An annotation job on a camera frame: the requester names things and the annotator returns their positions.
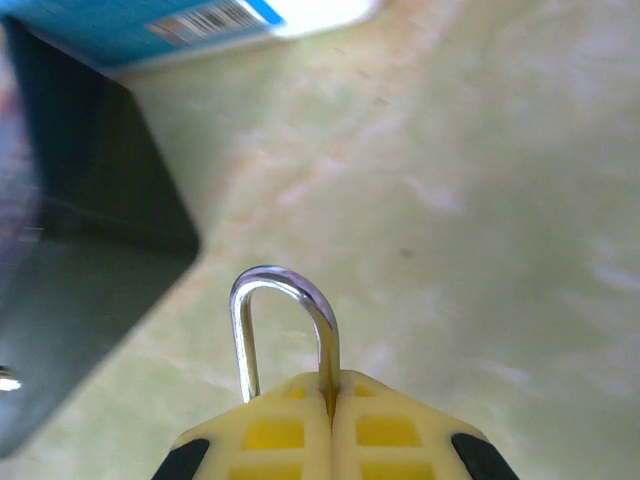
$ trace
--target table surface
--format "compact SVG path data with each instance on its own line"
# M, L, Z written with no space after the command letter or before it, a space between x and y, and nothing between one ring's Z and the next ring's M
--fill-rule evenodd
M314 281L343 368L480 427L521 478L632 478L640 445L640 3L396 0L366 24L132 76L201 229L192 271L7 480L150 478L241 401L245 268ZM316 368L256 295L264 388Z

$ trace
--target black rubber corner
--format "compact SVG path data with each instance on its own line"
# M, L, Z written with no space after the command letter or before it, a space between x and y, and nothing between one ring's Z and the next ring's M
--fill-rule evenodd
M151 480L193 480L209 445L199 438L172 450Z
M456 433L451 437L451 444L473 480L518 480L500 452L489 442L467 433Z

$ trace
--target yellow plastic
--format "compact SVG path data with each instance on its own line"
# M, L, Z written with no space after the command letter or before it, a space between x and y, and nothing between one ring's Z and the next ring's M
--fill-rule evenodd
M451 444L476 428L359 372L342 371L333 429L305 373L184 433L211 442L193 480L469 480Z

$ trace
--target barcode label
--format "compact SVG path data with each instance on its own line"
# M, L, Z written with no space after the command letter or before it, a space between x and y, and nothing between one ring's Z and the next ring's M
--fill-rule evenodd
M170 43L195 43L232 31L261 27L266 22L244 0L225 0L163 18L147 25Z

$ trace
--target padlock shackle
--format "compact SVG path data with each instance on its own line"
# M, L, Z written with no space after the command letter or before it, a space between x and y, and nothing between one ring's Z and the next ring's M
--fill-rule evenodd
M258 288L274 288L301 304L311 316L318 342L319 388L332 419L340 388L340 338L338 324L325 296L303 276L275 265L254 267L240 275L229 299L236 345L242 398L246 402L260 395L251 295Z

